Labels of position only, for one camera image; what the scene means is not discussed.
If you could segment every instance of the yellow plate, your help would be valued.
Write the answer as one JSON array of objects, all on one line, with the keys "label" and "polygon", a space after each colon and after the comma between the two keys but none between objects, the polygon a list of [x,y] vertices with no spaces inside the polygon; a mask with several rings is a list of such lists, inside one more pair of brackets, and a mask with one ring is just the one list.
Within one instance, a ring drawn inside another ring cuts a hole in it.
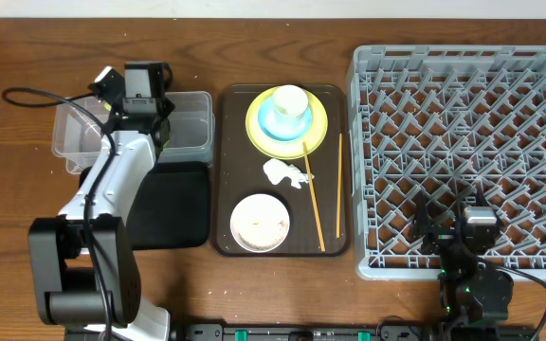
[{"label": "yellow plate", "polygon": [[328,117],[319,99],[304,90],[309,99],[309,108],[313,117],[309,130],[302,137],[292,141],[278,141],[269,137],[263,132],[261,125],[258,123],[258,112],[264,101],[271,97],[278,87],[276,86],[264,91],[250,104],[246,115],[247,136],[252,141],[254,147],[261,151],[261,153],[281,160],[293,160],[303,156],[303,141],[306,142],[309,153],[319,147],[328,131]]}]

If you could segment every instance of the green clip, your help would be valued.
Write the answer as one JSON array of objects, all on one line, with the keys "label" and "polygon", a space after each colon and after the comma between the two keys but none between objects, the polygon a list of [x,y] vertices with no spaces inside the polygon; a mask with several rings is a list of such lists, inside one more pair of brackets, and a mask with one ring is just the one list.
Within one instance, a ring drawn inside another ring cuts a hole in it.
[{"label": "green clip", "polygon": [[235,341],[247,341],[247,331],[235,331]]},{"label": "green clip", "polygon": [[370,333],[369,332],[358,332],[357,333],[357,341],[370,341]]}]

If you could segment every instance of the clear plastic container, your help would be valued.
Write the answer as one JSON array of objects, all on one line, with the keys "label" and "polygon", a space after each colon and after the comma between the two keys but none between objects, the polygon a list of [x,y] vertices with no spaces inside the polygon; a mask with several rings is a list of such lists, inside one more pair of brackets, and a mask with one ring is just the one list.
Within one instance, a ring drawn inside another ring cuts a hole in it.
[{"label": "clear plastic container", "polygon": [[[166,94],[175,109],[168,117],[170,141],[164,145],[157,162],[198,161],[211,165],[214,140],[212,99],[207,92]],[[77,103],[105,122],[109,112],[95,98],[79,99]],[[56,110],[52,153],[66,158],[66,170],[79,174],[94,165],[100,153],[100,129],[88,117],[68,105]]]},{"label": "clear plastic container", "polygon": [[176,108],[168,116],[170,141],[157,162],[199,161],[212,163],[214,114],[212,97],[204,91],[169,93]]}]

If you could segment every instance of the cable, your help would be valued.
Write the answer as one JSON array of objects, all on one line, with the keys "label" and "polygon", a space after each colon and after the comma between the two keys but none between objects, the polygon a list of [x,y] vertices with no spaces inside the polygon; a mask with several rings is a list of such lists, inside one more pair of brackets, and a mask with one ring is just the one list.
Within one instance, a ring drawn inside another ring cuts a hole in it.
[{"label": "cable", "polygon": [[[501,271],[508,272],[510,274],[514,274],[514,275],[518,275],[518,276],[522,276],[523,278],[530,279],[531,281],[533,281],[535,283],[538,283],[546,291],[546,282],[544,280],[542,280],[540,278],[537,278],[537,277],[534,277],[532,275],[526,274],[523,271],[520,271],[520,270],[517,270],[517,269],[512,269],[512,268],[506,267],[504,265],[499,265],[499,264],[493,263],[493,262],[491,262],[489,260],[485,260],[482,257],[474,255],[471,252],[471,250],[469,250],[466,247],[466,245],[464,244],[464,242],[463,242],[462,233],[461,233],[461,224],[457,221],[456,225],[457,225],[457,227],[456,227],[457,234],[459,236],[459,238],[458,238],[459,243],[461,244],[461,247],[463,248],[463,251],[466,253],[467,256],[469,256],[469,257],[471,257],[471,258],[473,258],[473,259],[475,259],[475,260],[477,260],[479,262],[484,263],[486,266],[495,267],[495,268],[500,269]],[[530,341],[535,341],[537,339],[538,335],[540,334],[542,329],[545,327],[545,323],[546,323],[546,308],[545,308],[545,312],[542,315],[542,318],[540,319],[540,322],[538,322],[538,325],[537,325],[537,328],[535,329],[535,332],[530,337]]]},{"label": "cable", "polygon": [[[57,100],[55,102],[50,102],[50,103],[23,103],[23,102],[19,102],[19,101],[10,99],[8,97],[8,94],[10,94],[10,93],[23,92],[23,91],[17,91],[16,89],[20,89],[20,88],[9,88],[9,89],[4,90],[4,92],[1,93],[1,98],[5,102],[7,102],[9,104],[19,106],[19,107],[23,107],[23,108],[46,108],[46,107],[57,106],[57,105],[61,105],[61,104],[66,103],[63,100]],[[77,99],[89,98],[89,97],[92,97],[92,96],[94,96],[94,95],[92,93],[89,93],[89,94],[78,95],[78,96],[75,96],[75,97],[72,97],[72,98],[69,98],[69,99],[66,99],[66,100],[73,101],[73,100],[77,100]]]},{"label": "cable", "polygon": [[[382,321],[380,321],[380,323],[376,326],[376,335],[375,336],[378,336],[380,337],[380,331],[378,330],[380,328],[380,326],[384,325],[385,322],[391,318],[396,318],[396,319],[399,319],[399,320],[402,320],[402,321],[406,321],[404,318],[398,316],[398,315],[389,315],[389,316],[385,316],[385,318],[383,318]],[[414,330],[414,328],[412,326],[406,326],[408,327],[408,329],[414,334],[414,336],[416,336],[416,338],[418,338],[420,340],[421,336],[418,332],[416,332]]]},{"label": "cable", "polygon": [[[11,94],[11,93],[26,93],[26,94],[46,97],[46,98],[49,98],[49,99],[54,99],[54,100],[57,100],[57,101],[56,102],[51,102],[51,103],[42,103],[42,104],[19,103],[19,102],[16,102],[14,100],[11,100],[11,99],[7,98],[7,95]],[[90,224],[90,217],[92,215],[91,213],[92,213],[92,205],[93,205],[93,200],[94,200],[94,194],[95,194],[96,190],[98,189],[98,186],[99,186],[100,181],[102,180],[102,177],[104,176],[107,169],[111,165],[111,162],[113,162],[113,158],[115,157],[116,152],[117,152],[116,147],[115,147],[116,146],[115,145],[115,140],[113,140],[113,137],[111,136],[111,134],[107,133],[107,130],[104,127],[104,124],[102,122],[100,122],[92,113],[87,111],[85,108],[83,108],[79,104],[72,101],[72,100],[74,100],[76,98],[79,98],[79,97],[74,97],[74,98],[71,98],[71,99],[65,99],[65,98],[60,97],[58,95],[50,94],[50,93],[48,93],[46,91],[35,90],[35,89],[30,89],[30,88],[23,88],[23,87],[8,88],[8,89],[4,90],[4,92],[2,93],[1,96],[4,99],[4,101],[6,101],[6,102],[8,102],[10,104],[21,106],[21,107],[28,107],[28,108],[41,108],[41,107],[45,107],[45,106],[58,105],[58,104],[63,104],[63,103],[68,104],[68,105],[72,106],[73,108],[77,109],[82,114],[88,116],[91,120],[93,120],[94,123],[96,123],[96,125],[98,125],[100,127],[101,133],[106,135],[107,139],[109,140],[109,144],[111,145],[109,155],[108,155],[106,161],[104,162],[104,165],[102,166],[102,169],[96,175],[96,178],[94,179],[94,183],[92,184],[92,187],[90,188],[87,195],[85,196],[85,206],[84,206],[84,210],[83,210],[83,230],[85,232],[84,233],[85,244],[86,244],[88,250],[90,251],[90,255],[92,255],[92,257],[90,257],[90,259],[92,260],[92,266],[94,267],[94,274],[95,274],[95,277],[96,277],[96,282],[98,283],[98,285],[100,287],[100,297],[102,298],[102,304],[104,305],[105,327],[104,327],[104,332],[103,332],[102,336],[103,336],[103,340],[109,341],[109,340],[111,340],[111,334],[112,334],[111,329],[112,329],[113,316],[112,316],[112,312],[111,312],[111,307],[109,305],[109,299],[107,297],[108,295],[107,295],[106,286],[104,284],[104,278],[102,276],[102,270],[100,269],[100,263],[99,263],[98,257],[96,256],[96,249],[94,248],[94,241],[92,240],[94,235],[92,233],[92,225]]]},{"label": "cable", "polygon": [[172,72],[172,69],[170,68],[170,65],[168,63],[162,63],[162,64],[163,64],[163,69],[165,71],[168,71],[168,73],[170,74],[169,77],[163,82],[164,90],[170,90],[170,86],[172,85],[172,81],[174,78],[174,73]]}]

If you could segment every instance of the wood grain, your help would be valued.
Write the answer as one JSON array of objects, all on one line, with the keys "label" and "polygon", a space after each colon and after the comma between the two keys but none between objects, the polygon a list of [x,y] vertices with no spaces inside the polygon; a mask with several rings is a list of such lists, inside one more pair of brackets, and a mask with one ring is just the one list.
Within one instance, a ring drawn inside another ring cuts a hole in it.
[{"label": "wood grain", "polygon": [[[105,65],[131,60],[170,62],[174,91],[204,90],[214,100],[238,82],[344,89],[352,52],[365,44],[546,45],[546,21],[0,20],[0,92],[75,95]],[[0,340],[63,333],[37,317],[27,251],[32,220],[56,214],[77,188],[50,151],[53,114],[0,99]],[[437,283],[361,280],[351,250],[332,260],[227,259],[205,245],[136,258],[144,295],[185,322],[363,326],[388,314],[430,321],[444,313]],[[541,288],[517,283],[509,322],[536,324],[544,306]]]}]

